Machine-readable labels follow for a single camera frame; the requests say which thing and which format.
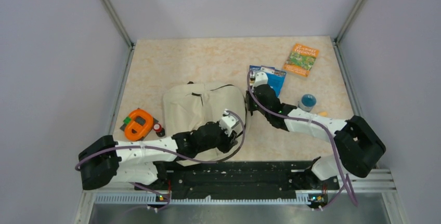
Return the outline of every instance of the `small jar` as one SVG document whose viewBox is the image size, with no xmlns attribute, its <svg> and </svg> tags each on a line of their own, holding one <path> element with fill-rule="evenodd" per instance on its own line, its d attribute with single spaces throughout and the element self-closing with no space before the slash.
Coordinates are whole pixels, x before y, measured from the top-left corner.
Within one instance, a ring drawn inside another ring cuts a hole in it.
<svg viewBox="0 0 441 224">
<path fill-rule="evenodd" d="M 317 99 L 311 94 L 305 94 L 302 96 L 302 99 L 299 101 L 299 108 L 310 112 L 313 107 L 317 104 Z"/>
</svg>

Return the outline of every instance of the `small red bottle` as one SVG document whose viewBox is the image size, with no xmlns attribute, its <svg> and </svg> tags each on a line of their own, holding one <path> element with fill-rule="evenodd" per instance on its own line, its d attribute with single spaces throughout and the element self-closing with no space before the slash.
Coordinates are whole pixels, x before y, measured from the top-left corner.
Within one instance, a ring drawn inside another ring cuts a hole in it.
<svg viewBox="0 0 441 224">
<path fill-rule="evenodd" d="M 156 135 L 158 137 L 163 137 L 165 136 L 165 129 L 162 128 L 162 126 L 160 124 L 155 124 L 153 125 L 153 130 L 154 132 L 156 132 Z"/>
</svg>

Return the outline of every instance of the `blue package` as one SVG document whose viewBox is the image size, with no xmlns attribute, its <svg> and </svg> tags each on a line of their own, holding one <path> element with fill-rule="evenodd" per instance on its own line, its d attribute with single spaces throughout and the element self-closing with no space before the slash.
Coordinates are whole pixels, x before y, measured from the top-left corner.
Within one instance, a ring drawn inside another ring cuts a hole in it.
<svg viewBox="0 0 441 224">
<path fill-rule="evenodd" d="M 285 77 L 287 75 L 286 72 L 277 70 L 274 67 L 257 65 L 250 65 L 250 70 L 265 72 L 268 76 L 268 85 L 276 92 L 276 96 L 279 97 L 280 91 L 282 90 L 283 82 L 285 82 Z"/>
</svg>

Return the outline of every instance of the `book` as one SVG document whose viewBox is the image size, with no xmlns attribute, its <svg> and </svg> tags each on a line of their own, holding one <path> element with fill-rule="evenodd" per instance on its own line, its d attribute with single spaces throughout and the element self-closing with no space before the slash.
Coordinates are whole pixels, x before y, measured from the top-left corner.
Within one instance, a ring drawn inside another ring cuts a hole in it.
<svg viewBox="0 0 441 224">
<path fill-rule="evenodd" d="M 286 72 L 275 69 L 274 67 L 250 65 L 251 71 L 263 71 L 268 76 L 268 85 L 274 90 L 276 96 L 279 97 L 282 91 L 283 82 L 285 82 Z"/>
<path fill-rule="evenodd" d="M 291 54 L 283 65 L 283 70 L 297 74 L 303 77 L 308 77 L 316 62 L 319 50 L 313 49 L 301 44 L 295 44 L 292 48 Z"/>
</svg>

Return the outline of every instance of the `beige fabric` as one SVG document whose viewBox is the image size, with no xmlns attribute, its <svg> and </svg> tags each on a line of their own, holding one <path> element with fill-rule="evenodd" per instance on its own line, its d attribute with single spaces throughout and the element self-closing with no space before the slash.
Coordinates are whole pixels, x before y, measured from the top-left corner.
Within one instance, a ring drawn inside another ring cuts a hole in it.
<svg viewBox="0 0 441 224">
<path fill-rule="evenodd" d="M 175 86 L 167 91 L 163 96 L 167 136 L 195 130 L 207 122 L 217 122 L 225 109 L 235 112 L 245 122 L 246 111 L 242 92 L 236 86 L 225 85 L 220 82 L 188 84 Z M 234 128 L 234 131 L 242 132 L 240 124 Z M 226 154 L 218 149 L 207 150 L 199 153 L 195 158 L 204 161 L 219 160 L 233 153 L 237 147 L 238 145 Z M 178 163 L 183 166 L 195 164 L 192 161 Z"/>
</svg>

